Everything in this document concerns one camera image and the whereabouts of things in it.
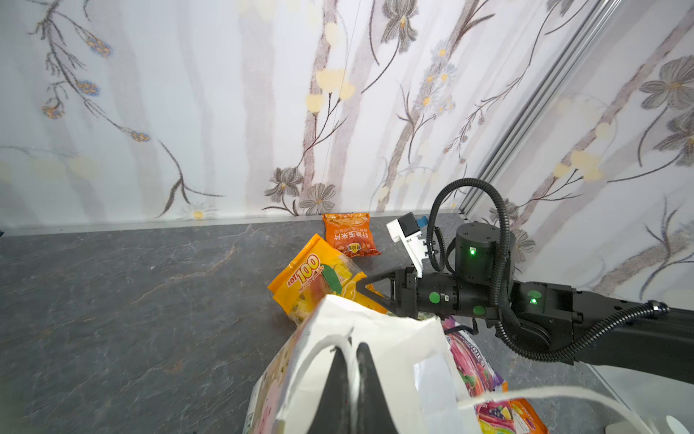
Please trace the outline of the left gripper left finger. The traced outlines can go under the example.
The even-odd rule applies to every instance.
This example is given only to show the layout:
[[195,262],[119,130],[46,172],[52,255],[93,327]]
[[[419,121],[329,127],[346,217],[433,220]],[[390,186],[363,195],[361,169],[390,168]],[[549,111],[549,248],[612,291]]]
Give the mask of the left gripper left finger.
[[342,350],[336,348],[316,414],[307,433],[350,433],[350,404],[347,363]]

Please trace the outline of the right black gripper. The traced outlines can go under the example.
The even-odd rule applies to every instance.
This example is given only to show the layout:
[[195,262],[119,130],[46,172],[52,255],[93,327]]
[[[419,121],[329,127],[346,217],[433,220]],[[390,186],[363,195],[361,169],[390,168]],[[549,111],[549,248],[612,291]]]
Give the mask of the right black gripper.
[[[374,283],[390,282],[386,293]],[[398,298],[394,288],[398,287]],[[418,318],[420,313],[485,318],[488,314],[488,288],[446,273],[424,274],[414,267],[395,268],[370,275],[357,282],[357,291],[390,314]]]

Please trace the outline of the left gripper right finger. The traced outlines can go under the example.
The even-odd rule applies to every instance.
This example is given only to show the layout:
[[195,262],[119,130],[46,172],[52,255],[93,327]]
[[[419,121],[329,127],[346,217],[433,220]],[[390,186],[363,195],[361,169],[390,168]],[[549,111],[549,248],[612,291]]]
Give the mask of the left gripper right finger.
[[370,347],[366,343],[360,343],[356,356],[360,377],[359,394],[356,399],[355,432],[359,434],[399,433],[386,401]]

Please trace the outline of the white paper bag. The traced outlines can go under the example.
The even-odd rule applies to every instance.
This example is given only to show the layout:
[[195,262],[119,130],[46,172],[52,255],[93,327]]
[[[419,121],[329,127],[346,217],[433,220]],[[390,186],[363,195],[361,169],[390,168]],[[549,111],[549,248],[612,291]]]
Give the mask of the white paper bag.
[[474,342],[436,319],[396,318],[330,296],[284,343],[249,400],[247,433],[513,433],[532,399],[593,401],[635,433],[625,405],[574,386],[509,390]]

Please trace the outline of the yellow mango candy bag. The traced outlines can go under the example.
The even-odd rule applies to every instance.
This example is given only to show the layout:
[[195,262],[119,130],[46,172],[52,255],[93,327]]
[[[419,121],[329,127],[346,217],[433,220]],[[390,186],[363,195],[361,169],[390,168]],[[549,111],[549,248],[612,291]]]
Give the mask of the yellow mango candy bag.
[[386,309],[357,291],[366,274],[320,235],[314,235],[270,283],[273,299],[296,324],[312,315],[327,295],[347,298],[384,314]]

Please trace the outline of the purple candy bag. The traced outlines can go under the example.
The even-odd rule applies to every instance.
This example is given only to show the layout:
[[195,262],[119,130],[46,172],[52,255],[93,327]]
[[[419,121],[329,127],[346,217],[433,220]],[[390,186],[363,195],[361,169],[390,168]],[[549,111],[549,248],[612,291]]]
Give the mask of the purple candy bag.
[[[506,381],[493,370],[466,330],[461,328],[451,332],[446,340],[459,375],[472,397],[506,389]],[[507,401],[480,404],[475,407],[475,413],[482,433],[516,432],[511,407]]]

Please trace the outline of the orange snack bag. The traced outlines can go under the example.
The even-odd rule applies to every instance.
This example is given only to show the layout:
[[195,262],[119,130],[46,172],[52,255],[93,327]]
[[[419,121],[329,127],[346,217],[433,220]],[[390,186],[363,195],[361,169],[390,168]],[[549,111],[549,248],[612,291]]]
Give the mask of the orange snack bag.
[[535,412],[532,405],[525,399],[509,401],[516,434],[548,434],[549,431]]

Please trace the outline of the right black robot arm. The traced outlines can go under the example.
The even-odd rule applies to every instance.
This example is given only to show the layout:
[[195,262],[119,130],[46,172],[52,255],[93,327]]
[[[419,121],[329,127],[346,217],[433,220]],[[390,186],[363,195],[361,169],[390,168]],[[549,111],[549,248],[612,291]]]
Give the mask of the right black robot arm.
[[[486,193],[497,219],[462,224],[453,242],[445,242],[438,213],[463,187]],[[516,280],[511,215],[500,193],[482,180],[455,180],[437,195],[426,222],[407,213],[387,229],[406,248],[410,265],[366,278],[357,290],[391,314],[470,318],[470,333],[485,323],[515,354],[536,362],[581,362],[693,380],[691,311]]]

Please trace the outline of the orange chip bag by wall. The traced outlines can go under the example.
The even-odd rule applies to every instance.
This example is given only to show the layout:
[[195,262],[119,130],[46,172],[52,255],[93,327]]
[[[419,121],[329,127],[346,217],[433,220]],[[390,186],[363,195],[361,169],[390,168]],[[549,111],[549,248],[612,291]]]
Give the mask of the orange chip bag by wall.
[[370,229],[369,213],[323,215],[325,240],[349,258],[380,256]]

